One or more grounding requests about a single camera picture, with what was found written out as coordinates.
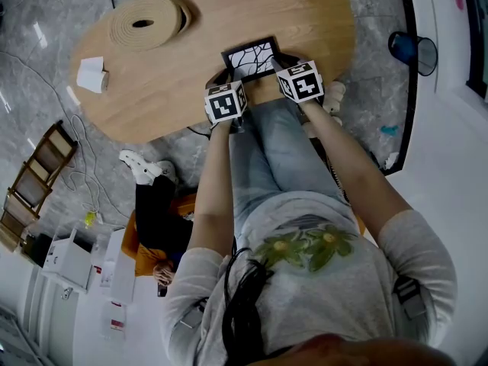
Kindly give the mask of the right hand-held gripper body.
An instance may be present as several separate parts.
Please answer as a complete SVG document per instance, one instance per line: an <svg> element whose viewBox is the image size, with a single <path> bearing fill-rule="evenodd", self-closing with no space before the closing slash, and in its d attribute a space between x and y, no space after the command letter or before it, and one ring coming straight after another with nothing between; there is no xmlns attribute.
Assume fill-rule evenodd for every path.
<svg viewBox="0 0 488 366"><path fill-rule="evenodd" d="M289 54L278 54L281 54L286 67L276 72L282 94L297 104L305 101L323 104L324 84L315 62Z"/></svg>

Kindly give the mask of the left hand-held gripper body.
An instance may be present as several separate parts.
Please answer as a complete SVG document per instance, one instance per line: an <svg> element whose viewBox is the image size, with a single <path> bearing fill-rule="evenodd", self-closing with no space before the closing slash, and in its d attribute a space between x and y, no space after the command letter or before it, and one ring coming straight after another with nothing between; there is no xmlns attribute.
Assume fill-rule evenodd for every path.
<svg viewBox="0 0 488 366"><path fill-rule="evenodd" d="M218 123L230 121L230 132L243 132L243 114L248 99L243 83L238 80L225 85L217 85L215 75L205 86L204 110L213 130Z"/></svg>

